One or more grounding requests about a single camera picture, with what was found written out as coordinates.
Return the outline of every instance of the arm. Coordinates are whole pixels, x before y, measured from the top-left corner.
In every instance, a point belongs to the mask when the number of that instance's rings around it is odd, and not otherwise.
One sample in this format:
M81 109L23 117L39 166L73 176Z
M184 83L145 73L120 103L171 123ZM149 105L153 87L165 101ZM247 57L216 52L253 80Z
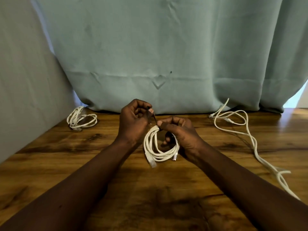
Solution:
M77 230L122 162L134 150L152 115L133 100L120 114L115 141L69 177L35 199L1 227L4 230Z
M157 122L173 133L185 155L265 230L308 230L308 206L235 163L198 136L189 119ZM165 143L172 139L166 135Z

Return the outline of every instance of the cable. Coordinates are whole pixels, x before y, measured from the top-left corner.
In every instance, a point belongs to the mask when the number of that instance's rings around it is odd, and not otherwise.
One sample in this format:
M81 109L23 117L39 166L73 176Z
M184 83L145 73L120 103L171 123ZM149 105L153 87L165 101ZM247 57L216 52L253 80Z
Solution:
M82 131L83 128L89 128L89 127L95 126L96 123L97 123L97 115L96 114L83 114L83 115L81 114L83 108L84 108L84 106L79 106L79 107L75 108L66 119L67 124L69 124L70 128L72 128L73 130ZM78 123L81 120L85 119L86 117L92 117L93 119L91 121L89 121L88 123L78 125Z
M283 187L283 189L289 193L290 195L292 195L294 198L297 198L298 200L300 200L296 194L293 193L292 190L289 189L289 186L287 184L287 182L285 181L285 179L283 178L282 174L284 173L291 173L291 171L288 171L288 170L285 170L285 169L281 169L279 167L275 167L273 165L271 165L269 162L267 162L265 159L261 158L258 154L258 151L257 151L257 140L251 135L250 131L249 131L249 128L248 128L248 115L247 113L244 111L244 110L237 110L235 112L225 112L225 113L222 113L220 114L220 112L225 108L225 106L227 105L229 101L229 98L227 99L227 101L225 102L225 104L220 108L218 109L216 112L214 112L213 114L211 114L209 116L209 118L214 118L214 125L215 127L217 127L218 129L222 130L222 131L226 131L226 132L232 132L232 133L237 133L237 134L241 134L241 135L246 135L246 136L249 136L250 137L250 140L251 140L251 143L252 143L252 146L253 146L253 151L254 151L254 155L256 157L256 159L261 163L263 164L265 167L268 167L270 168L273 173L276 175L276 179L277 181L279 182L279 184ZM238 114L238 112L244 112L245 117L243 117L242 115ZM240 118L242 118L244 120L244 123L240 124L240 123L236 123L234 121L232 121L231 119L229 119L228 117L232 116L233 114L236 114L237 116L239 116ZM227 122L230 122L232 124L235 124L235 125L239 125L239 126L246 126L246 131L247 131L247 134L246 133L243 133L243 132L238 132L238 131L231 131L231 130L226 130L226 129L222 129L220 127L217 126L216 124L216 119L219 118L219 119L224 119L226 120Z
M160 151L157 146L157 132L158 131L159 131L158 126L152 127L149 130L149 132L146 134L146 136L144 137L144 142L143 142L145 156L149 164L152 166L152 168L156 167L156 161L165 161L167 159L170 159L171 157L173 157L173 160L176 160L176 157L177 157L177 154L180 148L176 137L173 135L175 138L175 146L169 151L166 151L166 152ZM153 137L154 137L155 147L157 151L159 152L159 154L155 153L152 149Z

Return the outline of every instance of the wooden tabletop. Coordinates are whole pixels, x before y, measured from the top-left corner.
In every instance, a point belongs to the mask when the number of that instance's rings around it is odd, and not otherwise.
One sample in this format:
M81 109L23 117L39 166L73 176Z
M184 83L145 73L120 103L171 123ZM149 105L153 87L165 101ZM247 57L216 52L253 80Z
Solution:
M209 144L279 186L254 158L249 138L218 130L205 114L181 116L190 118ZM255 112L248 116L260 156L291 170L292 174L284 177L291 190L308 204L308 110L286 109L282 115ZM96 126L82 132L69 129L62 121L0 165L0 224L112 143L119 116L98 114L98 119ZM245 131L245 127L224 120L217 124ZM160 132L158 139L163 138ZM241 210L195 165L178 156L177 161L160 162L151 168L139 147L109 183L84 230L205 230L206 220L213 216L222 230L255 230Z

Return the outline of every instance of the person's right arm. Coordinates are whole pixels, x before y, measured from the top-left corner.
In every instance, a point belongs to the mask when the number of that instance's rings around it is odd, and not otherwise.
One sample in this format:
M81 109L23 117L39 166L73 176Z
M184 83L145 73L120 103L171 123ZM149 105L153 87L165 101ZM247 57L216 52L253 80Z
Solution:
M264 230L308 230L308 206L263 180L207 144L189 119L171 116L157 122L173 133L188 159Z

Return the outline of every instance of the green curtain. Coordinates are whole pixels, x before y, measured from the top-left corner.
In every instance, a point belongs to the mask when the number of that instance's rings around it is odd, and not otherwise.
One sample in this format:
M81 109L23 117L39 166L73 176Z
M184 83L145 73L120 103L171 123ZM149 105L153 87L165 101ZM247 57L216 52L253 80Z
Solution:
M77 95L119 112L283 111L308 77L308 0L36 0Z

